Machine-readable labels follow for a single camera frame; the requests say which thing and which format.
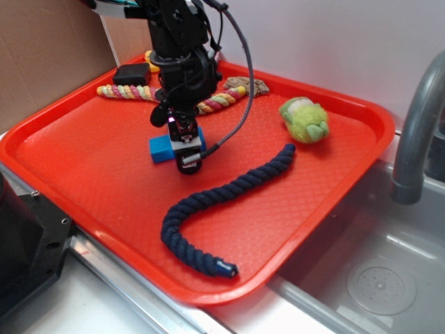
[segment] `faucet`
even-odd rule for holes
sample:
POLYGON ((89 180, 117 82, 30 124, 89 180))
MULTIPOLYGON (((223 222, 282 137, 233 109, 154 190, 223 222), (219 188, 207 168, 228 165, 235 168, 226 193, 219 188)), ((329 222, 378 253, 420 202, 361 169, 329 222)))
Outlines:
POLYGON ((424 173, 445 182, 445 51, 420 81, 403 125, 391 177, 391 198, 410 205, 421 198, 424 173))

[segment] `black device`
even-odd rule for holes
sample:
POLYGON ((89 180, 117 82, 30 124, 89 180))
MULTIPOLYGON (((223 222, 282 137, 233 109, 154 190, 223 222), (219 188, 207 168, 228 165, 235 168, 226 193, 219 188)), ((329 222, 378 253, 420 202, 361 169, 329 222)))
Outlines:
POLYGON ((113 84, 146 86, 151 77, 148 63, 122 65, 113 76, 113 84))
POLYGON ((73 227, 48 198, 16 195, 0 173, 0 323, 58 280, 73 227))

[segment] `black cable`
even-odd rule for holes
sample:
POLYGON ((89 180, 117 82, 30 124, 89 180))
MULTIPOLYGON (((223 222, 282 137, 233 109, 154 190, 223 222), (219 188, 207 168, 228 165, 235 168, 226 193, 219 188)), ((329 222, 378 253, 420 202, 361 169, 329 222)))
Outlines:
POLYGON ((221 187, 194 193, 176 205, 172 206, 163 220, 161 239, 163 243, 184 264, 208 276, 222 276, 233 278, 238 274, 235 264, 224 262, 220 257, 214 257, 196 249, 194 245, 182 236, 179 226, 192 214, 204 211, 219 203, 234 200, 253 188, 261 186, 264 182, 277 177, 286 171, 291 163, 296 147, 286 144, 284 149, 268 163, 256 169, 249 170, 234 181, 221 187))

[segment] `blue block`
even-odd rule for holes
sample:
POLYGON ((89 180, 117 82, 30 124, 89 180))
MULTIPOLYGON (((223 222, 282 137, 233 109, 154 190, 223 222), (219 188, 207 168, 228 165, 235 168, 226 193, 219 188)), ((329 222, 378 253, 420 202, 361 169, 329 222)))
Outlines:
MULTIPOLYGON (((206 150, 206 143, 204 140, 204 134, 202 133, 201 127, 197 128, 198 134, 201 139, 201 151, 206 150)), ((175 151, 172 149, 172 144, 170 143, 170 136, 168 134, 156 138, 152 138, 149 141, 149 150, 154 163, 159 163, 167 160, 172 160, 175 158, 175 151)))

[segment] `stainless steel sink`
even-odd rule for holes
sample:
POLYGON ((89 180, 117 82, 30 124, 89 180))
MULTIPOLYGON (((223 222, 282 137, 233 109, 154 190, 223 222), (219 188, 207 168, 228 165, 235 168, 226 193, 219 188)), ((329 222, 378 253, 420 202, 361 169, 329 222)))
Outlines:
POLYGON ((445 184, 389 197, 378 161, 270 285, 336 333, 445 333, 445 184))

